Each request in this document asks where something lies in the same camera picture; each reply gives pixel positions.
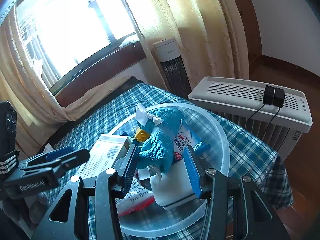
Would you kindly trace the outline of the grey gloved left hand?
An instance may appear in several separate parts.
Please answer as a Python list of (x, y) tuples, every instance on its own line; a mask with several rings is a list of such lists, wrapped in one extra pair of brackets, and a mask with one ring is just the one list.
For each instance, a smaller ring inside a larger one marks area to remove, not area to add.
[(49, 199), (44, 192), (22, 199), (1, 200), (4, 214), (21, 228), (29, 239), (32, 238), (48, 207)]

